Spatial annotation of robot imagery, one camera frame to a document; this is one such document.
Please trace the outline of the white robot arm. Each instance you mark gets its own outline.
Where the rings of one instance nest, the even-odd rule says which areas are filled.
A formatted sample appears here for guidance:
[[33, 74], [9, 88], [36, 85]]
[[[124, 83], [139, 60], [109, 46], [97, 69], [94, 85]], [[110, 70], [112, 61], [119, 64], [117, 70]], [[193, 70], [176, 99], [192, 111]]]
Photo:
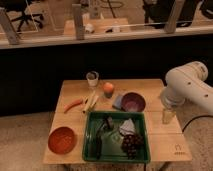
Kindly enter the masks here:
[[176, 109], [188, 99], [213, 114], [213, 87], [205, 80], [208, 68], [199, 61], [170, 69], [165, 75], [166, 87], [160, 94], [162, 123], [169, 124], [176, 115]]

